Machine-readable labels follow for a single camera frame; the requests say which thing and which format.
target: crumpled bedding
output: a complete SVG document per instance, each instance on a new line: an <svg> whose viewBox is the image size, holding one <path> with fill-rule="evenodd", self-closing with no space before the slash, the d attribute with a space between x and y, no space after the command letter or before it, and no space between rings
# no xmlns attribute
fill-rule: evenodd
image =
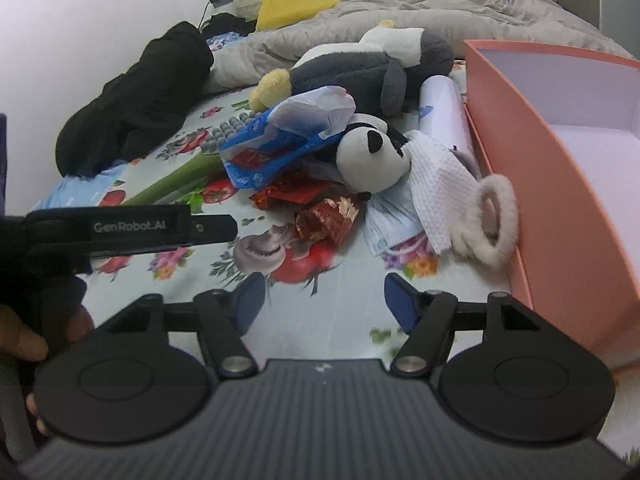
<svg viewBox="0 0 640 480"><path fill-rule="evenodd" d="M206 85L215 93L254 85L274 68L290 68L323 43L356 42L381 20L423 27L464 57L464 40L521 40L601 50L632 57L590 23L552 0L341 0L310 20L256 32L216 53Z"/></svg>

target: panda head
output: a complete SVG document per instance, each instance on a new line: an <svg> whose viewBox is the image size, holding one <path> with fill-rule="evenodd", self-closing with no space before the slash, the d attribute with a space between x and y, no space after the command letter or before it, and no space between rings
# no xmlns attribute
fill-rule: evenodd
<svg viewBox="0 0 640 480"><path fill-rule="evenodd" d="M409 156L402 151L405 142L382 119L354 114L338 144L336 165L351 189L378 193L409 171Z"/></svg>

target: finger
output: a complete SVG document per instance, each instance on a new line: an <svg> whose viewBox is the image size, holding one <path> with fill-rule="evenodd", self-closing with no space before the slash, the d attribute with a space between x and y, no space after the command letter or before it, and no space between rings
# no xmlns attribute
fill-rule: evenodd
<svg viewBox="0 0 640 480"><path fill-rule="evenodd" d="M69 319L66 324L65 338L70 343L80 341L85 335L95 328L94 320L84 306L80 306L78 311Z"/></svg>
<svg viewBox="0 0 640 480"><path fill-rule="evenodd" d="M49 348L10 307L0 304L0 350L25 361L42 361Z"/></svg>
<svg viewBox="0 0 640 480"><path fill-rule="evenodd" d="M47 427L44 425L44 422L42 421L41 418L39 418L38 420L36 420L36 428L38 428L38 431L40 433L42 433L43 435L46 435L49 433L49 430L47 429Z"/></svg>
<svg viewBox="0 0 640 480"><path fill-rule="evenodd" d="M31 413L31 415L38 416L38 407L36 406L36 398L33 396L33 394L27 395L27 400L25 404L27 405L27 410L29 410L29 413Z"/></svg>

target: orange box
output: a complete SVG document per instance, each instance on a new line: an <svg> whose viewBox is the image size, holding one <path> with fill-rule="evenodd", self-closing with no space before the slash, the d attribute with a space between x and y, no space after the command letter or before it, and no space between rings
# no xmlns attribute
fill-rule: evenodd
<svg viewBox="0 0 640 480"><path fill-rule="evenodd" d="M640 363L640 62L466 46L477 153L518 198L512 293L610 368Z"/></svg>

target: white cylinder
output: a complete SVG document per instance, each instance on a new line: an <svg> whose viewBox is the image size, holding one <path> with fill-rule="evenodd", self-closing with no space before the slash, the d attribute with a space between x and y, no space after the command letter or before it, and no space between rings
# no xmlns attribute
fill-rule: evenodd
<svg viewBox="0 0 640 480"><path fill-rule="evenodd" d="M418 129L449 148L469 172L480 178L460 93L449 77L434 75L420 88Z"/></svg>

